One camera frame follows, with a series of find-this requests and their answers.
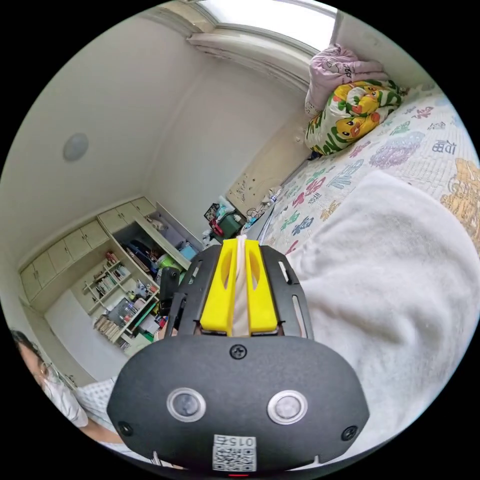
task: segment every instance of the hair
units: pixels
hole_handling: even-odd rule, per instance
[[[15,345],[19,352],[20,352],[20,345],[23,345],[38,357],[38,361],[40,363],[44,361],[44,359],[42,358],[42,354],[39,351],[39,348],[34,343],[32,343],[23,332],[21,332],[20,330],[13,330],[13,329],[11,329],[10,332],[11,332],[11,336],[13,337],[13,341],[15,342]]]

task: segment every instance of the screw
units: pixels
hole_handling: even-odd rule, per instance
[[[134,429],[126,421],[119,421],[118,429],[125,437],[131,437],[134,434]]]
[[[357,430],[358,430],[358,428],[356,426],[354,426],[354,425],[349,426],[341,434],[341,439],[344,442],[348,442],[349,440],[351,440],[357,434]]]
[[[247,355],[247,349],[243,345],[234,345],[230,349],[230,356],[235,360],[241,360]]]

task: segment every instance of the white towel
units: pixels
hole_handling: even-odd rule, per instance
[[[288,259],[315,340],[354,368],[370,410],[336,462],[400,433],[449,381],[479,321],[479,255],[439,202],[374,172]],[[234,325],[244,329],[241,305]]]

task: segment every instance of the white cabinet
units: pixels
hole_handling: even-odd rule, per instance
[[[101,213],[98,218],[111,234],[118,232],[128,225],[116,208],[112,208],[111,210]]]
[[[36,277],[42,288],[57,275],[48,251],[44,251],[33,261],[33,268],[35,269]]]
[[[137,209],[138,212],[140,212],[142,217],[146,217],[147,215],[151,215],[157,211],[157,209],[144,196],[142,198],[133,200],[131,204]]]
[[[133,206],[131,202],[118,206],[116,211],[121,215],[128,225],[132,224],[135,221],[135,218],[141,216],[141,213]]]
[[[74,259],[70,255],[70,252],[67,248],[67,244],[63,240],[55,243],[55,245],[51,246],[47,252],[48,256],[50,257],[51,264],[53,265],[53,268],[57,274],[63,272],[74,262]]]
[[[90,244],[80,228],[67,235],[64,241],[74,262],[91,250]]]
[[[98,247],[109,239],[105,230],[96,220],[87,223],[80,230],[91,249]]]
[[[28,300],[32,300],[42,289],[33,263],[23,270],[20,274],[20,278],[23,283],[26,297]]]

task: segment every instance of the window frame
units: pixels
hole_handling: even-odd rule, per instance
[[[330,43],[332,43],[333,38],[335,37],[335,33],[337,31],[337,22],[339,20],[339,11],[332,7],[332,10],[323,7],[315,0],[274,0],[277,2],[283,2],[288,4],[297,5],[299,7],[308,8],[310,10],[314,10],[319,12],[323,15],[327,15],[335,20],[335,24],[333,26],[332,34],[330,36]],[[273,30],[268,30],[266,28],[260,28],[256,26],[244,25],[242,23],[228,23],[228,22],[221,22],[218,18],[216,18],[209,10],[207,10],[204,6],[202,6],[202,1],[199,0],[197,2],[189,2],[193,9],[195,9],[198,13],[203,15],[216,29],[223,29],[223,30],[234,30],[237,32],[243,32],[246,34],[253,34],[261,37],[268,38],[270,40],[274,40],[276,42],[280,42],[282,44],[288,45],[289,47],[293,47],[296,50],[299,50],[305,54],[310,56],[316,55],[320,50],[317,48],[308,45],[296,38],[291,36],[285,35],[284,33],[278,33]]]

